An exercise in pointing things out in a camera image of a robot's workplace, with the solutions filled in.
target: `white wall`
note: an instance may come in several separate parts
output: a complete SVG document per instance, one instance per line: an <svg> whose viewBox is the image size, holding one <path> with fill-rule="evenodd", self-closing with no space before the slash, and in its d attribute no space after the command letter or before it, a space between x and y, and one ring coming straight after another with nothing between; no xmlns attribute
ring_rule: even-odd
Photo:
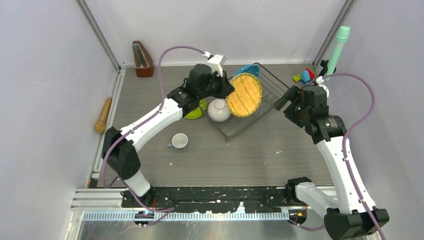
<svg viewBox="0 0 424 240"><path fill-rule="evenodd" d="M116 72L73 0L0 1L0 239L64 237Z"/></svg>
<svg viewBox="0 0 424 240"><path fill-rule="evenodd" d="M118 61L134 65L132 42L157 60L175 45L223 53L228 64L299 63L316 57L345 0L87 0ZM190 50L166 65L197 63Z"/></svg>
<svg viewBox="0 0 424 240"><path fill-rule="evenodd" d="M387 239L423 239L423 23L422 0L357 1L344 23L350 39L337 71L362 76L376 96L374 113L351 134L352 153L371 197L388 210ZM349 127L370 107L359 81L334 77L328 88Z"/></svg>

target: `dish rack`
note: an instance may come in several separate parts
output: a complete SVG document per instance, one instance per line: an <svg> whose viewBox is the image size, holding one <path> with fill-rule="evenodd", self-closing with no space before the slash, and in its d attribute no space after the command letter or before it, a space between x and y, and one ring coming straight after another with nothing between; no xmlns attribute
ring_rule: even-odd
<svg viewBox="0 0 424 240"><path fill-rule="evenodd" d="M289 87L282 82L278 77L272 74L268 69L266 69L262 64L255 62L254 64L259 66L259 82L262 85L262 101L260 102L257 110L250 116L247 117L237 117L231 115L228 120L223 122L216 122L211 119L208 115L207 110L201 111L203 115L212 123L212 125L221 133L227 142L233 140L237 135L247 129L250 125L255 123L269 111L274 109L274 102L279 100L283 94L286 92L285 89ZM205 99L207 105L215 100L214 97L208 97Z"/></svg>

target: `wooden pestle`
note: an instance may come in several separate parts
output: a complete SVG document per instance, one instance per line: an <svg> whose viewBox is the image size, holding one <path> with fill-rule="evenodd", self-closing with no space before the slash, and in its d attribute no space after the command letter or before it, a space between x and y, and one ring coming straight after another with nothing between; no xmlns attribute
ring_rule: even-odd
<svg viewBox="0 0 424 240"><path fill-rule="evenodd" d="M103 109L101 110L100 117L94 125L94 130L101 134L105 131L106 121L108 120L109 109L111 108L112 98L108 97L106 102L104 102Z"/></svg>

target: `yellow woven disc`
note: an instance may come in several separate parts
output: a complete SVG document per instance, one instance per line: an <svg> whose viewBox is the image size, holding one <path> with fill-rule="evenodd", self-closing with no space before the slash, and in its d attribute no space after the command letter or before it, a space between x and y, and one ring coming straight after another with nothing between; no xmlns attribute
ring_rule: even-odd
<svg viewBox="0 0 424 240"><path fill-rule="evenodd" d="M250 73L241 73L231 80L234 91L226 98L229 111L237 117L252 115L262 101L262 85Z"/></svg>

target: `white mug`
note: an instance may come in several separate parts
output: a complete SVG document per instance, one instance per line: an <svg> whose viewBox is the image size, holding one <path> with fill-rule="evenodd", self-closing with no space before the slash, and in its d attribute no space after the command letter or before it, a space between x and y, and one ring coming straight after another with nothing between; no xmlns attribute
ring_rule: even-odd
<svg viewBox="0 0 424 240"><path fill-rule="evenodd" d="M172 137L172 143L168 143L167 147L186 152L189 149L189 138L184 133L177 133Z"/></svg>

